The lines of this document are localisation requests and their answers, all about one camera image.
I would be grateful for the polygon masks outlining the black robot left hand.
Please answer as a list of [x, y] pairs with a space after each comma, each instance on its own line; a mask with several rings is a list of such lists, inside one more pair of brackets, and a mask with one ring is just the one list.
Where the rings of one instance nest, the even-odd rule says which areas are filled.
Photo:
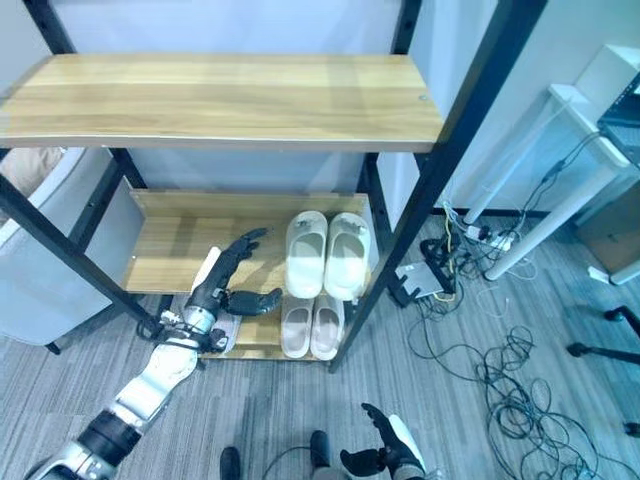
[[202, 309], [214, 318], [221, 310], [239, 316], [260, 316], [274, 311], [281, 304], [283, 292], [280, 288], [266, 294], [228, 290], [229, 281], [240, 263], [252, 256], [259, 246], [257, 239], [267, 232], [265, 227], [250, 230], [223, 250], [203, 282], [190, 295], [186, 307]]

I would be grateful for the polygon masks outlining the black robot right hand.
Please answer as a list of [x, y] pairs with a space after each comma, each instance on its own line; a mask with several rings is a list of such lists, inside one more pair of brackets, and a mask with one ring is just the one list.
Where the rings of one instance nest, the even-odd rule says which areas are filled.
[[387, 471], [391, 479], [426, 479], [424, 461], [413, 440], [409, 440], [406, 425], [397, 415], [387, 416], [379, 408], [362, 403], [382, 441], [379, 448], [358, 452], [343, 449], [340, 460], [346, 470], [356, 477], [370, 477]]

